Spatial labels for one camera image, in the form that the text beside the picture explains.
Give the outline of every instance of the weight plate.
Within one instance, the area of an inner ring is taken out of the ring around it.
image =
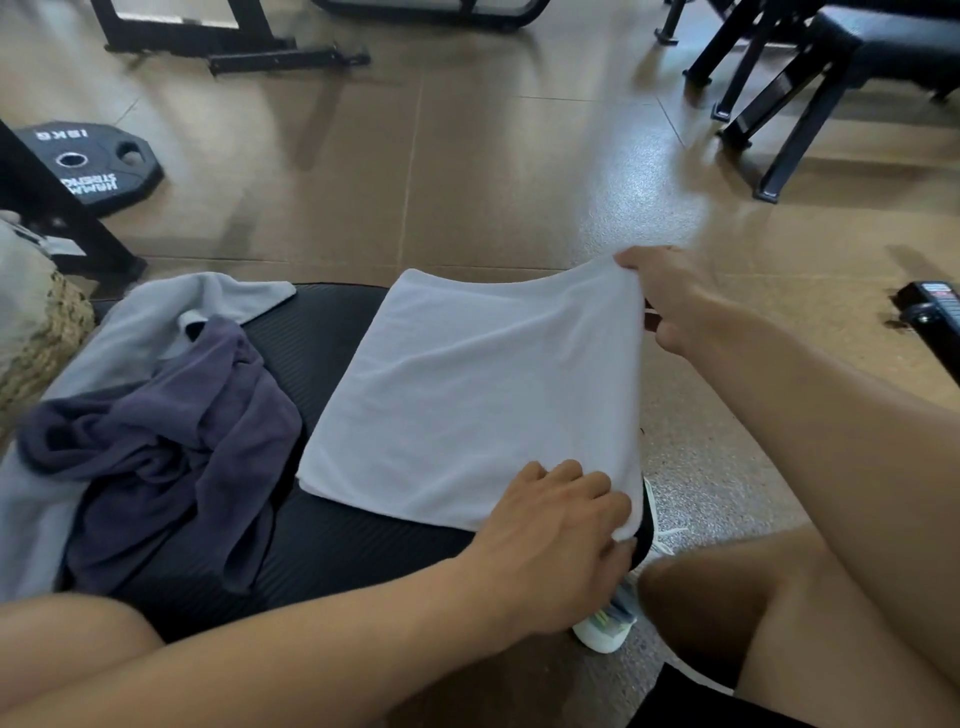
[[[16,134],[97,217],[146,200],[163,179],[146,141],[106,124],[52,121]]]

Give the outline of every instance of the person's left hand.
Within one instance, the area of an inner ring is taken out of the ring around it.
[[[461,574],[481,598],[507,609],[516,639],[566,629],[604,607],[630,568],[636,540],[612,540],[630,498],[603,473],[566,460],[547,473],[529,463],[514,478],[473,543]]]

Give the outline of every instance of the speckled floor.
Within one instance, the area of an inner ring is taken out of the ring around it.
[[[123,0],[222,17],[225,2]],[[960,107],[870,84],[825,126],[778,206],[751,199],[716,154],[688,67],[718,26],[690,5],[681,44],[660,0],[553,0],[527,31],[485,36],[364,27],[268,0],[278,32],[362,41],[373,65],[212,79],[200,61],[114,57],[85,0],[0,4],[0,117],[100,121],[146,137],[168,179],[108,225],[150,276],[389,284],[407,267],[520,280],[631,243],[706,252],[731,296],[858,367],[960,408],[890,291],[960,278]],[[768,53],[744,95],[785,56]],[[756,139],[769,161],[799,105]],[[729,411],[680,359],[644,354],[645,460],[674,546],[761,534],[803,512]],[[624,726],[672,659],[641,625],[612,656],[570,636],[524,643],[397,709],[400,726]]]

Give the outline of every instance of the sneaker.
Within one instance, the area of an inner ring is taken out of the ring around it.
[[[664,536],[686,531],[685,528],[671,528],[660,531],[660,521],[657,516],[657,504],[654,501],[650,482],[643,478],[643,491],[650,505],[650,515],[654,522],[654,542],[652,549],[661,554],[673,555],[673,549],[662,540]],[[606,607],[590,615],[573,627],[573,634],[594,652],[610,654],[620,648],[630,634],[640,617],[640,603],[636,598],[636,578],[638,570],[628,573],[613,593],[613,598]]]

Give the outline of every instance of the gray towel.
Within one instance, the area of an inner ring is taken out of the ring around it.
[[[243,329],[214,316],[148,381],[42,402],[17,444],[35,473],[94,481],[66,550],[78,590],[109,595],[196,516],[224,585],[244,592],[301,428]]]
[[[190,324],[220,315],[245,324],[296,293],[287,282],[241,283],[195,273],[134,288],[44,393],[72,397],[151,377],[185,352]],[[86,480],[31,473],[10,448],[0,464],[0,602],[50,592]]]

